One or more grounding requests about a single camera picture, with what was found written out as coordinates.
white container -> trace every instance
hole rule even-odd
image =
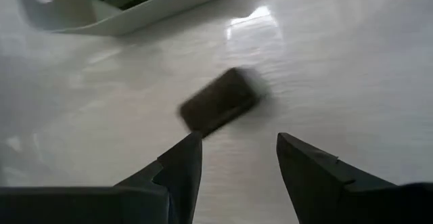
[[[116,36],[210,0],[149,0],[127,10],[98,0],[19,0],[28,23],[49,32]]]

white table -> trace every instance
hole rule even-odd
[[[113,185],[187,135],[232,66],[271,97],[204,142],[195,223],[297,223],[291,133],[397,184],[433,180],[433,0],[219,0],[119,39],[29,29],[0,0],[4,185]]]

